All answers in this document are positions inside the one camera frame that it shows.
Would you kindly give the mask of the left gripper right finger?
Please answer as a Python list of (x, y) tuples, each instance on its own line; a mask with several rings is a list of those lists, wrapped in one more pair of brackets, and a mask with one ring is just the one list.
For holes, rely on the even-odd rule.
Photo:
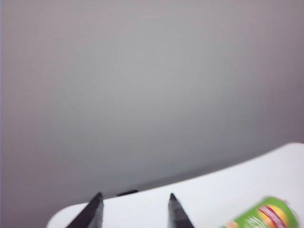
[(181, 203), (173, 193), (168, 201), (168, 228), (194, 228)]

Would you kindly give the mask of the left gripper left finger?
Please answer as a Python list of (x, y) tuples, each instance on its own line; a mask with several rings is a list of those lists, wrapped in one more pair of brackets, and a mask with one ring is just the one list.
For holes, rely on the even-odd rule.
[(99, 192), (68, 224), (67, 228), (101, 228), (103, 225), (103, 214), (103, 195)]

